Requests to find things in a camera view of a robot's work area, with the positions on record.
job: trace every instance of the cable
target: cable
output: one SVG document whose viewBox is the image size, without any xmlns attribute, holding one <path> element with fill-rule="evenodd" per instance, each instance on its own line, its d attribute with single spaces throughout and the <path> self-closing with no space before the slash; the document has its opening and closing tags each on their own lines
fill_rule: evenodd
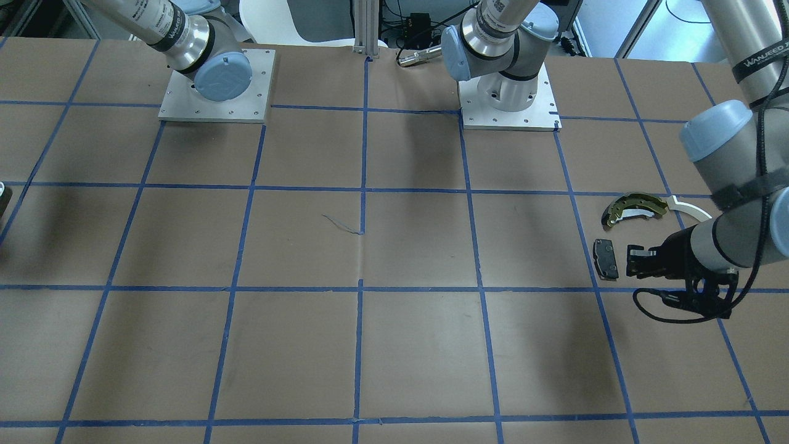
<svg viewBox="0 0 789 444">
<path fill-rule="evenodd" d="M 666 10 L 668 11 L 668 13 L 669 13 L 669 14 L 671 14 L 672 16 L 674 16 L 674 18 L 675 18 L 675 19 L 677 19 L 677 20 L 679 20 L 679 21 L 681 21 L 681 22 L 684 22 L 684 23 L 690 23 L 690 24 L 712 24 L 712 22 L 711 22 L 711 21 L 691 21 L 691 20 L 685 20 L 684 18 L 682 18 L 682 17 L 678 16 L 677 14 L 675 14 L 675 13 L 674 13 L 674 11 L 672 11 L 672 10 L 671 10 L 671 8 L 668 6 L 668 0 L 666 0 Z"/>
<path fill-rule="evenodd" d="M 783 3 L 783 0 L 772 0 L 773 5 L 775 5 L 776 10 L 778 11 L 779 18 L 780 18 L 780 25 L 781 25 L 781 36 L 786 39 L 787 35 L 789 35 L 789 14 L 787 14 L 786 6 Z M 783 57 L 783 63 L 781 65 L 781 71 L 778 76 L 778 80 L 776 84 L 772 87 L 772 90 L 765 98 L 764 103 L 759 107 L 759 111 L 757 113 L 757 139 L 756 139 L 756 154 L 757 154 L 757 174 L 759 176 L 767 174 L 767 149 L 765 147 L 765 112 L 772 102 L 773 99 L 776 98 L 778 95 L 778 91 L 783 85 L 783 82 L 786 80 L 787 72 L 789 72 L 789 56 Z M 660 296 L 660 291 L 655 290 L 653 288 L 639 288 L 635 292 L 633 292 L 633 301 L 636 304 L 638 309 L 649 316 L 652 319 L 660 322 L 666 322 L 671 324 L 698 324 L 701 322 L 711 321 L 715 318 L 718 318 L 722 314 L 734 309 L 738 306 L 745 296 L 750 292 L 750 289 L 753 287 L 753 283 L 756 281 L 756 276 L 759 274 L 759 269 L 761 268 L 761 260 L 765 253 L 765 244 L 767 243 L 767 235 L 769 233 L 769 223 L 770 223 L 770 197 L 764 196 L 761 199 L 761 218 L 759 220 L 759 237 L 756 244 L 756 252 L 753 256 L 753 267 L 750 270 L 750 276 L 748 276 L 748 281 L 746 281 L 745 285 L 742 287 L 739 296 L 734 299 L 731 304 L 729 304 L 725 310 L 722 310 L 720 313 L 717 313 L 713 316 L 705 316 L 703 318 L 696 318 L 696 319 L 667 319 L 658 317 L 652 313 L 649 313 L 638 301 L 638 295 L 640 293 L 649 293 L 652 295 Z M 691 290 L 690 281 L 685 280 L 686 283 L 686 290 L 689 292 Z M 735 288 L 736 284 L 730 285 L 729 290 L 727 292 L 726 300 L 729 300 L 733 296 L 732 288 Z"/>
<path fill-rule="evenodd" d="M 450 20 L 452 20 L 452 19 L 454 19 L 454 18 L 456 18 L 458 16 L 461 16 L 462 14 L 465 14 L 467 11 L 469 11 L 470 9 L 474 8 L 475 6 L 477 6 L 479 4 L 480 4 L 479 2 L 474 2 L 472 5 L 468 5 L 466 8 L 463 8 L 461 11 L 453 14 L 451 17 L 448 17 L 448 18 L 445 18 L 444 20 L 441 20 L 438 24 L 434 24 L 430 28 L 427 28 L 427 29 L 425 29 L 425 30 L 423 30 L 421 32 L 418 32 L 417 34 L 412 36 L 410 39 L 408 39 L 407 41 L 403 42 L 403 45 L 400 48 L 400 51 L 398 51 L 397 55 L 394 57 L 394 62 L 397 63 L 397 65 L 400 66 L 401 68 L 407 68 L 407 66 L 400 65 L 400 56 L 402 55 L 403 48 L 408 46 L 408 43 L 410 43 L 412 40 L 416 39 L 418 36 L 421 36 L 422 34 L 424 34 L 426 32 L 432 32 L 433 29 L 436 29 L 436 28 L 438 28 L 441 25 L 446 25 L 448 21 L 450 21 Z"/>
</svg>

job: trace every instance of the light blue cap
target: light blue cap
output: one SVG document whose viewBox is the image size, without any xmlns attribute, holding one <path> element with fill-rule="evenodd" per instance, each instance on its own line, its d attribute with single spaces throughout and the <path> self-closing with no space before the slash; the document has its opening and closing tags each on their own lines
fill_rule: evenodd
<svg viewBox="0 0 789 444">
<path fill-rule="evenodd" d="M 207 13 L 219 8 L 222 3 L 220 0 L 171 0 L 183 9 L 184 13 L 188 16 L 195 14 Z"/>
<path fill-rule="evenodd" d="M 441 33 L 441 53 L 449 75 L 456 81 L 468 81 L 471 69 L 461 38 L 457 27 L 447 26 Z"/>
<path fill-rule="evenodd" d="M 526 16 L 522 27 L 532 36 L 552 42 L 559 35 L 559 18 L 548 5 L 537 3 Z"/>
<path fill-rule="evenodd" d="M 780 191 L 772 204 L 770 235 L 778 251 L 789 258 L 789 188 Z"/>
<path fill-rule="evenodd" d="M 252 67 L 240 52 L 226 52 L 208 59 L 195 76 L 195 89 L 215 102 L 234 99 L 252 82 Z"/>
<path fill-rule="evenodd" d="M 751 120 L 753 112 L 739 100 L 729 100 L 709 108 L 686 123 L 679 140 L 691 162 L 714 153 Z"/>
</svg>

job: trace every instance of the cardboard surface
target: cardboard surface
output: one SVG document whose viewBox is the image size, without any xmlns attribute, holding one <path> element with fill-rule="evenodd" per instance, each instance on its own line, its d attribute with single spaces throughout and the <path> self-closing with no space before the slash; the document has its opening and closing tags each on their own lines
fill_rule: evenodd
<svg viewBox="0 0 789 444">
<path fill-rule="evenodd" d="M 785 263 L 681 327 L 630 300 L 681 283 L 589 256 L 694 223 L 605 231 L 619 194 L 715 213 L 676 134 L 726 66 L 550 58 L 564 128 L 532 134 L 462 131 L 440 62 L 275 49 L 267 126 L 163 125 L 144 45 L 0 43 L 0 441 L 787 435 Z"/>
</svg>

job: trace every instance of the grid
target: grid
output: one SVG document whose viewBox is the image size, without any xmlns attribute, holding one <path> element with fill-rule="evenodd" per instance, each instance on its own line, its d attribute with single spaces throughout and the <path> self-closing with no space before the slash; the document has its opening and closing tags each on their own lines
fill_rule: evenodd
<svg viewBox="0 0 789 444">
<path fill-rule="evenodd" d="M 0 41 L 0 49 L 2 49 L 7 39 Z M 424 110 L 405 110 L 405 109 L 385 109 L 369 106 L 369 67 L 371 59 L 364 61 L 364 104 L 362 107 L 325 107 L 325 106 L 305 106 L 305 105 L 289 105 L 289 104 L 274 104 L 272 108 L 278 109 L 302 109 L 302 110 L 315 110 L 315 111 L 354 111 L 362 113 L 362 140 L 361 140 L 361 184 L 359 187 L 345 187 L 345 186 L 266 186 L 258 183 L 261 167 L 261 157 L 265 150 L 266 127 L 264 126 L 260 133 L 260 140 L 256 153 L 256 160 L 253 167 L 252 178 L 249 185 L 210 185 L 210 184 L 187 184 L 187 183 L 148 183 L 148 176 L 153 165 L 157 148 L 162 139 L 163 132 L 166 124 L 163 122 L 157 131 L 155 142 L 151 148 L 150 155 L 148 156 L 142 178 L 139 183 L 130 182 L 38 182 L 35 181 L 36 175 L 45 160 L 50 147 L 58 136 L 58 131 L 61 129 L 62 124 L 69 112 L 73 107 L 158 107 L 156 104 L 138 104 L 138 103 L 80 103 L 75 101 L 75 97 L 79 91 L 80 85 L 84 80 L 85 74 L 92 63 L 99 43 L 97 42 L 88 56 L 84 68 L 73 88 L 71 96 L 66 102 L 37 102 L 37 101 L 22 101 L 22 100 L 2 100 L 0 104 L 5 105 L 37 105 L 37 106 L 63 106 L 63 112 L 60 115 L 57 124 L 54 127 L 46 145 L 41 152 L 39 159 L 36 161 L 27 181 L 7 182 L 11 186 L 21 186 L 21 192 L 17 203 L 13 207 L 6 225 L 0 233 L 0 243 L 6 239 L 6 236 L 13 229 L 13 223 L 19 213 L 20 208 L 24 204 L 24 199 L 29 190 L 36 187 L 86 187 L 86 188 L 129 188 L 136 190 L 133 199 L 132 207 L 129 211 L 128 218 L 120 237 L 117 251 L 112 261 L 107 282 L 104 285 L 79 285 L 79 284 L 0 284 L 0 290 L 40 290 L 49 289 L 57 291 L 98 291 L 102 292 L 99 301 L 98 310 L 92 322 L 90 332 L 88 334 L 87 344 L 84 347 L 84 354 L 80 361 L 80 366 L 77 370 L 77 376 L 73 382 L 73 388 L 65 411 L 63 412 L 62 419 L 59 421 L 52 420 L 22 420 L 10 421 L 0 420 L 0 429 L 2 428 L 44 428 L 56 427 L 58 429 L 56 443 L 63 441 L 65 432 L 70 428 L 78 427 L 202 427 L 204 429 L 204 442 L 211 442 L 212 432 L 215 427 L 227 426 L 351 426 L 352 435 L 351 442 L 356 444 L 360 439 L 360 426 L 371 424 L 419 424 L 419 423 L 492 423 L 495 425 L 496 441 L 499 443 L 505 442 L 504 424 L 506 423 L 542 423 L 542 422 L 566 422 L 566 421 L 613 421 L 613 420 L 626 420 L 633 442 L 640 442 L 638 434 L 637 420 L 647 419 L 680 419 L 680 418 L 737 418 L 746 417 L 756 420 L 761 437 L 764 442 L 771 442 L 768 432 L 763 424 L 765 417 L 785 417 L 789 416 L 789 410 L 771 409 L 762 410 L 757 407 L 756 400 L 752 396 L 749 385 L 746 381 L 745 374 L 739 363 L 738 357 L 735 354 L 734 347 L 730 341 L 727 330 L 724 324 L 719 320 L 718 326 L 722 334 L 727 350 L 731 355 L 731 362 L 736 369 L 736 373 L 742 384 L 746 398 L 749 402 L 747 409 L 739 410 L 716 410 L 716 411 L 677 411 L 677 412 L 639 412 L 634 411 L 630 403 L 630 395 L 628 385 L 626 384 L 625 373 L 619 358 L 617 348 L 617 341 L 615 334 L 609 322 L 608 312 L 604 301 L 604 295 L 607 294 L 620 294 L 630 293 L 634 289 L 628 287 L 609 288 L 600 285 L 594 272 L 591 255 L 589 253 L 587 234 L 585 227 L 581 220 L 581 210 L 579 209 L 578 197 L 611 197 L 617 196 L 619 193 L 607 191 L 584 191 L 575 190 L 571 180 L 570 169 L 565 150 L 563 148 L 561 133 L 557 130 L 554 131 L 552 137 L 555 142 L 556 153 L 558 154 L 561 163 L 564 180 L 567 185 L 567 191 L 564 190 L 479 190 L 472 188 L 471 174 L 469 172 L 469 157 L 466 147 L 466 138 L 462 130 L 462 117 L 459 111 L 456 110 L 438 110 L 438 111 L 424 111 Z M 664 170 L 661 167 L 660 160 L 650 140 L 649 132 L 645 127 L 646 123 L 682 123 L 684 120 L 673 119 L 644 119 L 639 113 L 636 100 L 630 91 L 630 86 L 626 80 L 626 75 L 622 70 L 618 61 L 615 61 L 615 66 L 619 74 L 623 87 L 626 90 L 627 98 L 633 108 L 635 118 L 614 118 L 605 116 L 573 116 L 562 115 L 562 119 L 567 121 L 573 120 L 588 120 L 588 121 L 608 121 L 608 122 L 636 122 L 639 125 L 645 143 L 649 147 L 649 154 L 653 159 L 655 169 L 660 177 L 660 181 L 664 186 L 664 193 L 658 193 L 661 196 L 667 197 L 672 195 L 671 188 L 667 181 Z M 697 75 L 697 79 L 701 83 L 710 103 L 715 104 L 712 94 L 708 90 L 705 81 L 700 74 L 698 68 L 693 65 L 693 70 Z M 460 151 L 462 157 L 462 172 L 465 182 L 465 188 L 380 188 L 368 186 L 367 169 L 368 169 L 368 117 L 371 113 L 396 113 L 408 115 L 425 115 L 425 114 L 443 114 L 443 115 L 456 115 L 458 121 L 458 133 L 460 140 Z M 247 190 L 247 198 L 245 203 L 245 211 L 243 222 L 241 226 L 241 235 L 237 244 L 237 257 L 233 268 L 232 282 L 229 287 L 219 286 L 161 286 L 161 285 L 116 285 L 114 278 L 118 269 L 119 262 L 122 259 L 126 240 L 129 237 L 129 232 L 133 226 L 140 198 L 145 190 L 148 189 L 195 189 L 195 190 Z M 476 274 L 476 286 L 366 286 L 364 279 L 359 279 L 357 286 L 345 287 L 295 287 L 295 286 L 244 286 L 239 284 L 239 276 L 241 273 L 241 266 L 243 263 L 243 256 L 245 252 L 245 243 L 247 241 L 247 233 L 249 227 L 250 216 L 252 212 L 252 204 L 254 202 L 255 194 L 259 191 L 326 191 L 326 192 L 342 192 L 359 194 L 360 196 L 360 220 L 359 226 L 361 235 L 367 232 L 367 212 L 368 212 L 368 196 L 370 194 L 407 194 L 407 193 L 420 193 L 420 194 L 464 194 L 466 196 L 466 203 L 468 207 L 468 218 L 470 226 L 471 244 L 473 250 L 473 265 Z M 475 196 L 478 195 L 533 195 L 533 196 L 566 196 L 568 197 L 572 213 L 574 216 L 575 226 L 578 231 L 578 236 L 581 241 L 582 249 L 584 252 L 584 260 L 586 271 L 589 274 L 591 286 L 577 286 L 577 287 L 515 287 L 515 286 L 487 286 L 483 282 L 482 261 L 480 253 L 479 239 L 477 236 L 477 217 L 475 213 L 474 203 Z M 708 194 L 680 194 L 683 198 L 709 198 Z M 682 228 L 685 227 L 683 220 L 677 216 L 678 225 Z M 205 420 L 148 420 L 140 418 L 137 420 L 73 420 L 71 418 L 72 410 L 74 407 L 77 394 L 80 390 L 80 384 L 84 376 L 85 368 L 91 356 L 94 339 L 96 337 L 99 323 L 101 322 L 103 312 L 107 303 L 107 298 L 111 292 L 221 292 L 227 293 L 229 296 L 226 320 L 223 328 L 223 335 L 221 346 L 219 349 L 219 361 L 217 363 L 215 380 L 213 390 L 211 393 L 211 403 L 209 407 L 208 417 Z M 349 292 L 355 293 L 357 296 L 357 313 L 356 313 L 356 337 L 355 337 L 355 352 L 353 363 L 353 415 L 351 417 L 341 418 L 313 418 L 313 419 L 297 419 L 297 418 L 259 418 L 259 419 L 218 419 L 216 418 L 217 403 L 220 396 L 222 386 L 222 378 L 224 372 L 225 358 L 228 349 L 228 341 L 230 332 L 234 321 L 234 305 L 236 302 L 236 295 L 239 292 L 259 292 L 259 293 L 273 293 L 273 292 Z M 426 416 L 426 417 L 409 417 L 409 416 L 386 416 L 386 417 L 364 417 L 361 414 L 361 379 L 363 377 L 364 368 L 362 366 L 362 343 L 364 338 L 363 332 L 363 313 L 365 307 L 365 295 L 369 293 L 384 293 L 384 292 L 471 292 L 477 293 L 479 297 L 479 304 L 481 308 L 481 320 L 484 332 L 484 350 L 487 356 L 487 367 L 491 386 L 491 403 L 492 415 L 479 415 L 479 416 Z M 597 309 L 603 322 L 604 332 L 608 347 L 610 349 L 611 357 L 615 365 L 615 373 L 623 406 L 625 412 L 623 413 L 586 413 L 586 414 L 570 414 L 570 415 L 505 415 L 502 414 L 502 409 L 499 403 L 499 383 L 497 380 L 494 344 L 491 332 L 491 321 L 488 316 L 488 295 L 490 293 L 593 293 L 596 300 Z M 760 288 L 755 290 L 756 293 L 777 293 L 783 294 L 789 292 L 785 288 Z"/>
</svg>

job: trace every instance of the white mounting plate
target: white mounting plate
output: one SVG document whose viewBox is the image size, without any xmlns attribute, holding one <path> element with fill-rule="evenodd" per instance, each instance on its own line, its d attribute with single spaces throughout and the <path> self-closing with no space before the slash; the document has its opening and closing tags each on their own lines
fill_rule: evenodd
<svg viewBox="0 0 789 444">
<path fill-rule="evenodd" d="M 240 96 L 214 102 L 201 96 L 185 76 L 173 72 L 159 109 L 159 120 L 171 122 L 265 123 L 271 79 L 274 77 L 274 50 L 243 50 L 252 66 L 252 83 Z"/>
<path fill-rule="evenodd" d="M 480 78 L 477 77 L 469 81 L 458 82 L 464 128 L 469 130 L 553 131 L 557 127 L 562 127 L 545 64 L 542 65 L 538 74 L 540 86 L 537 95 L 534 96 L 534 103 L 523 111 L 501 111 L 486 104 L 477 93 L 479 81 Z"/>
</svg>

